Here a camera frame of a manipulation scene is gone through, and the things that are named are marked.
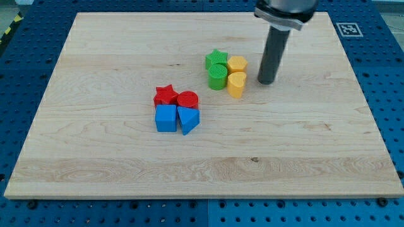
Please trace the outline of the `robot arm silver flange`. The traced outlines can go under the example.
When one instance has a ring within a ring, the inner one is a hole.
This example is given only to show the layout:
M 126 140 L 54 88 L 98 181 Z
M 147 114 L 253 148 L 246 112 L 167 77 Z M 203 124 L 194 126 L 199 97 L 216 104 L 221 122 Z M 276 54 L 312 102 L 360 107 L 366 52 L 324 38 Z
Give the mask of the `robot arm silver flange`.
M 318 4 L 319 0 L 258 0 L 254 15 L 280 31 L 302 30 Z

